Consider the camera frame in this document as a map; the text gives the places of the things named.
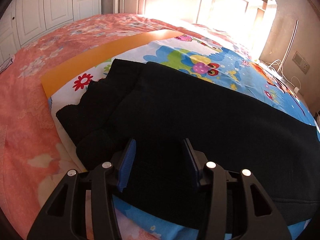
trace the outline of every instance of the black fabric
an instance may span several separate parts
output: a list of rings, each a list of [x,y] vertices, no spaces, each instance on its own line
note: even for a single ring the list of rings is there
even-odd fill
[[[320,143],[306,125],[255,98],[172,68],[114,60],[78,105],[57,118],[91,170],[137,141],[128,186],[117,196],[164,220],[199,229],[204,195],[191,189],[180,141],[226,170],[251,170],[288,225],[320,201]]]

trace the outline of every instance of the folded black clothing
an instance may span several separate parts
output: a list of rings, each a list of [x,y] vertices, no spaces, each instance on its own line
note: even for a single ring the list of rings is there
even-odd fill
[[[320,204],[320,143],[307,125],[255,98],[158,63],[115,59],[78,105],[56,114],[88,170],[137,141],[117,196],[161,219],[199,229],[204,194],[192,190],[181,140],[226,170],[253,172],[288,225]]]

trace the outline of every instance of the silver screw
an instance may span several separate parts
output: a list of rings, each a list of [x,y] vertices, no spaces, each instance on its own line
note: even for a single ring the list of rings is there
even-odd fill
[[[108,169],[112,166],[112,163],[111,162],[105,162],[102,164],[102,167],[105,168],[105,169]]]
[[[210,169],[213,169],[213,168],[215,168],[217,166],[214,162],[207,162],[206,165]]]
[[[251,171],[249,171],[249,170],[247,170],[247,169],[244,169],[244,170],[242,170],[242,174],[243,174],[244,176],[250,176],[250,175],[251,175]]]
[[[77,172],[75,170],[68,171],[68,176],[70,176],[70,177],[72,177],[72,176],[74,176],[76,174],[77,174]]]

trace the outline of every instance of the headboard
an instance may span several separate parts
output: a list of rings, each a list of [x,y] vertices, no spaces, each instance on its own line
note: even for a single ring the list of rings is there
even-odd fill
[[[157,10],[150,1],[154,3],[155,0],[114,0],[113,13],[149,14],[152,11],[156,15]],[[161,10],[168,13],[175,10],[172,17],[228,32],[251,51],[252,59],[259,59],[262,53],[277,9],[276,0],[192,0],[193,7],[190,0],[174,1],[172,6],[160,3]],[[189,8],[186,17],[181,17],[179,11],[186,9],[178,8],[183,3]]]

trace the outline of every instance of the electrical outlet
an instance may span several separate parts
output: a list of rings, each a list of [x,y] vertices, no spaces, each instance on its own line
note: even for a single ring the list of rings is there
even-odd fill
[[[307,73],[310,65],[305,61],[305,59],[296,51],[293,56],[293,62],[298,65],[298,67],[302,70],[303,73]]]

